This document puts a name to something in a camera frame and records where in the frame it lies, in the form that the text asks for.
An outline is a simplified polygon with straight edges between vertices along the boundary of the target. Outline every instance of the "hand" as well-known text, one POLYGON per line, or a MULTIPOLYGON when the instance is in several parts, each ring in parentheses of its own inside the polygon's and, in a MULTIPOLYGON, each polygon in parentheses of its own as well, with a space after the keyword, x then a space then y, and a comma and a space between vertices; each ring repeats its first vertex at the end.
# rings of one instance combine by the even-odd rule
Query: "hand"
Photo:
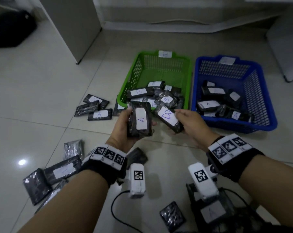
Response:
MULTIPOLYGON (((127 137, 127 124, 131 112, 131 107, 121 112, 121 114, 118 117, 118 120, 116 121, 112 134, 106 142, 107 145, 111 145, 124 153, 127 153, 133 147, 133 145, 141 139, 127 137)), ((156 124, 156 122, 152 121, 152 126, 155 126, 156 124)))
POLYGON ((207 152, 208 147, 220 135, 211 131, 199 113, 184 109, 175 109, 175 111, 175 116, 183 124, 186 134, 197 143, 200 149, 207 152))

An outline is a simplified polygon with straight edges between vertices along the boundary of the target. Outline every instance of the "white tile floor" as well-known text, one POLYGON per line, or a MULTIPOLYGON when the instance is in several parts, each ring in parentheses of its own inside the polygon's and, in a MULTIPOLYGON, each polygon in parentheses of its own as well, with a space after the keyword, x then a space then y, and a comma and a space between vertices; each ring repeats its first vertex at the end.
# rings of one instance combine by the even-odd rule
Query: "white tile floor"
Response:
MULTIPOLYGON (((106 141, 117 118, 89 122, 86 117, 73 117, 75 107, 90 93, 109 100, 108 108, 113 108, 141 50, 174 50, 193 61, 202 55, 238 55, 261 64, 279 125, 269 133, 241 136, 267 156, 293 164, 293 82, 282 79, 263 35, 253 29, 216 34, 102 31, 81 64, 75 65, 51 24, 44 22, 17 48, 0 49, 0 232, 17 232, 31 218, 37 206, 32 206, 22 179, 38 167, 61 161, 63 143, 83 139, 87 153, 106 141), (109 85, 110 90, 102 85, 109 85), (27 161, 24 166, 18 165, 21 159, 27 161)), ((206 156, 184 134, 171 136, 163 124, 155 129, 154 136, 137 144, 149 157, 146 196, 139 200, 122 196, 115 213, 144 232, 168 232, 158 212, 175 200, 187 218, 180 230, 194 231, 185 188, 191 182, 187 166, 196 161, 206 164, 206 156)), ((218 186, 231 188, 250 201, 247 193, 226 178, 219 177, 218 186)), ((114 221, 109 211, 120 191, 116 185, 109 190, 95 232, 133 232, 114 221)))

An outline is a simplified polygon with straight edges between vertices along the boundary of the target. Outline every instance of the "left hand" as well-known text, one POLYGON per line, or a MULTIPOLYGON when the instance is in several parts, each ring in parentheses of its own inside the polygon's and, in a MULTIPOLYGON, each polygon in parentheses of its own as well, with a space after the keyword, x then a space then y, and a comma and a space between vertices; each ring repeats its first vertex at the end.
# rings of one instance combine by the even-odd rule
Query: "left hand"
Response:
POLYGON ((116 121, 112 134, 106 142, 107 145, 111 145, 124 153, 127 153, 133 147, 133 145, 141 139, 135 137, 127 137, 127 124, 131 112, 131 107, 121 112, 118 120, 116 121))

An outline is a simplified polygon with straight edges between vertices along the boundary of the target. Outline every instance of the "black cable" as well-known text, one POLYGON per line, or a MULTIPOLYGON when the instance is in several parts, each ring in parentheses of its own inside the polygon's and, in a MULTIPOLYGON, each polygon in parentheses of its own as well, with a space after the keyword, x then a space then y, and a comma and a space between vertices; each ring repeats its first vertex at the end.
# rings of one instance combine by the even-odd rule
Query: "black cable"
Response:
POLYGON ((227 191, 229 191, 229 192, 232 192, 232 193, 234 193, 235 195, 237 195, 242 201, 243 201, 243 203, 246 205, 246 207, 247 208, 250 208, 250 206, 249 206, 249 204, 247 204, 247 202, 239 195, 239 194, 237 194, 236 192, 234 192, 234 191, 232 191, 232 190, 230 190, 230 189, 226 189, 226 188, 223 188, 224 190, 227 190, 227 191))
POLYGON ((111 213, 112 213, 112 216, 113 216, 117 221, 119 221, 120 223, 122 223, 122 224, 124 224, 124 225, 126 225, 126 226, 128 226, 128 227, 131 227, 131 228, 135 229, 136 231, 138 231, 138 232, 140 232, 140 233, 143 233, 142 231, 138 230, 137 228, 133 227, 132 225, 129 225, 129 224, 127 224, 127 223, 125 223, 125 222, 119 220, 117 217, 115 217, 115 215, 114 215, 114 213, 113 213, 113 204, 114 204, 115 200, 117 199, 117 197, 120 196, 121 194, 129 193, 129 192, 130 192, 129 190, 125 190, 125 191, 119 193, 119 194, 115 197, 115 199, 113 200, 112 205, 111 205, 111 213))

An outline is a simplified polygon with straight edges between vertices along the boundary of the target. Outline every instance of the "green plastic basket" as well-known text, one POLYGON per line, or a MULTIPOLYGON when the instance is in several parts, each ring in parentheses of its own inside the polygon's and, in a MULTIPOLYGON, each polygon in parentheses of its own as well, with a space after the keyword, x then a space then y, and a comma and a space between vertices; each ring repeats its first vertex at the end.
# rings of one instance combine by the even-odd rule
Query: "green plastic basket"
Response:
POLYGON ((158 57, 158 51, 141 51, 135 58, 117 96, 117 103, 127 108, 126 91, 146 87, 152 81, 165 81, 166 85, 181 88, 184 109, 188 108, 191 90, 192 63, 187 57, 172 53, 172 58, 158 57))

